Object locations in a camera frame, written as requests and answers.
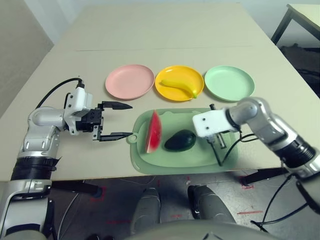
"avocado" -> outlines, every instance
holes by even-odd
[[[187,129],[176,132],[164,144],[164,147],[173,152],[189,150],[196,143],[196,135]]]

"green plate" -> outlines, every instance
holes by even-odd
[[[215,173],[233,168],[238,159],[237,147],[232,150],[222,167],[218,165],[211,146],[203,138],[198,137],[195,145],[186,151],[172,152],[164,148],[165,142],[176,132],[183,129],[195,132],[192,117],[209,110],[209,108],[157,109],[162,125],[162,139],[160,146],[153,153],[145,151],[146,136],[153,110],[140,115],[134,124],[133,135],[127,137],[134,168],[150,175]],[[227,148],[221,149],[219,143],[215,143],[215,149],[221,160],[235,142],[233,133],[222,136]]]
[[[255,82],[245,71],[234,66],[215,66],[208,70],[204,82],[216,97],[230,102],[249,97],[255,91]]]

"yellow banana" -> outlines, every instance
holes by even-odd
[[[183,89],[190,93],[194,99],[197,98],[197,89],[196,87],[190,82],[184,82],[183,80],[175,80],[175,79],[163,79],[161,84],[166,87]]]

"pink plate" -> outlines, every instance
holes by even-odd
[[[118,99],[136,99],[155,83],[154,73],[146,66],[131,64],[113,70],[105,80],[106,90]]]

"gray floor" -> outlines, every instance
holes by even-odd
[[[250,173],[253,171],[88,180],[87,183],[104,187],[104,196],[93,199],[85,194],[79,195],[63,224],[62,233],[65,229],[67,231],[62,239],[84,240],[92,233],[101,237],[113,235],[116,240],[124,239],[129,235],[130,221],[136,204],[147,187],[157,188],[160,193],[162,222],[193,219],[189,210],[187,188],[188,185],[195,184],[207,184],[216,192],[238,224],[258,229],[250,220],[262,220],[270,198],[285,177],[278,176],[250,187],[239,184],[238,176]],[[56,204],[57,228],[74,195],[69,192],[52,191],[51,198]],[[274,200],[267,220],[282,217],[303,203],[304,199],[292,179]],[[282,239],[317,240],[320,239],[320,216],[305,208],[283,222],[266,225],[265,228]]]

